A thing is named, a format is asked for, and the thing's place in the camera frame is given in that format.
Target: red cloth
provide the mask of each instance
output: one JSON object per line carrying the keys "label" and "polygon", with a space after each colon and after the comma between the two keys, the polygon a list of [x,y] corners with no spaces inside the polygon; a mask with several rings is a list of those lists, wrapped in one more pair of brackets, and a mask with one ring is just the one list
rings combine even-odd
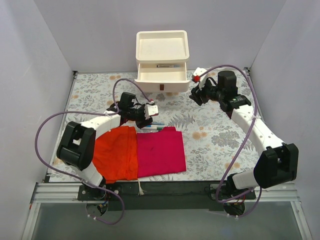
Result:
{"label": "red cloth", "polygon": [[108,184],[136,180],[138,174],[136,129],[121,126],[95,141],[93,164]]}
{"label": "red cloth", "polygon": [[185,172],[186,157],[182,132],[175,127],[137,133],[138,178]]}

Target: white wall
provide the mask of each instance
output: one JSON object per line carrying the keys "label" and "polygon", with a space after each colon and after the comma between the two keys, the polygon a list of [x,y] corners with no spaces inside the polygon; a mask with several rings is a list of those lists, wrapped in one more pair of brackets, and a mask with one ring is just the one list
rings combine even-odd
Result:
{"label": "white wall", "polygon": [[[33,0],[0,3],[0,239],[22,236],[35,187],[46,169],[36,157],[39,124],[64,109],[72,71]],[[61,118],[41,135],[49,160]]]}
{"label": "white wall", "polygon": [[320,1],[286,1],[251,75],[265,121],[299,148],[296,179],[314,239],[320,236]]}
{"label": "white wall", "polygon": [[186,30],[189,69],[252,65],[285,0],[35,0],[72,70],[136,71],[139,31]]}

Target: pink fabric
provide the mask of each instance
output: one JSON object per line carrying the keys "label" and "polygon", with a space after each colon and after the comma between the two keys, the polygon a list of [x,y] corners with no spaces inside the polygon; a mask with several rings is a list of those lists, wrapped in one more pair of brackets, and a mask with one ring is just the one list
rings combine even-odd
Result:
{"label": "pink fabric", "polygon": [[175,127],[137,133],[138,178],[185,172],[186,157],[182,132]]}

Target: floral patterned surface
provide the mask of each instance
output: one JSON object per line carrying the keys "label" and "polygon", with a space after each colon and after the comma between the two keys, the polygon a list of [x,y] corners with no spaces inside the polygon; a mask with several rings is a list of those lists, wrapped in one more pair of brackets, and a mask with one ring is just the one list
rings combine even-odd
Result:
{"label": "floral patterned surface", "polygon": [[[244,77],[237,71],[237,86],[239,93],[246,95],[253,103],[250,88]],[[217,72],[210,76],[217,80]],[[113,103],[112,88],[117,79],[136,79],[136,72],[126,73],[100,73],[79,74],[75,80],[72,96],[68,105],[69,111],[104,112]],[[122,92],[137,95],[139,102],[145,99],[139,90],[127,81],[121,81],[116,88],[116,99],[119,100]],[[188,92],[148,93],[159,107],[159,116],[153,118],[155,122],[175,126],[183,133],[184,151],[186,159],[186,172],[159,175],[141,178],[142,181],[202,181],[220,180],[230,164],[245,134],[228,116],[220,109],[219,103],[209,101],[198,106],[189,98]],[[81,114],[68,114],[64,124],[70,121],[83,122],[94,116]],[[242,150],[230,173],[242,172],[255,166],[258,154],[253,144],[248,141]],[[53,166],[76,174],[61,160],[54,159]],[[50,182],[74,182],[74,178],[67,175],[48,171]]]}

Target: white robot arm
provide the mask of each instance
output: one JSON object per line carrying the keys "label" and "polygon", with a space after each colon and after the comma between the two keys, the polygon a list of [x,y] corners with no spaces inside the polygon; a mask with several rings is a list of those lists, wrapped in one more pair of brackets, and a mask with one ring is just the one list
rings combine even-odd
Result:
{"label": "white robot arm", "polygon": [[153,116],[159,114],[154,101],[139,104],[140,107],[136,108],[135,99],[134,94],[124,92],[117,103],[119,107],[117,114],[113,104],[104,112],[105,116],[80,123],[69,122],[58,146],[57,157],[74,169],[82,179],[93,185],[103,186],[105,179],[92,162],[96,139],[129,120],[135,121],[138,128],[143,128],[152,123]]}
{"label": "white robot arm", "polygon": [[[204,72],[204,68],[197,68],[193,73],[192,80],[198,85],[191,90],[189,97],[199,106],[208,100],[218,101],[229,118],[247,133],[256,117],[251,102],[238,94],[235,73],[220,71],[216,83],[207,74],[199,77]],[[293,143],[284,143],[259,118],[255,120],[249,139],[260,158],[254,169],[227,177],[226,188],[229,192],[258,186],[266,189],[296,179],[299,151]]]}

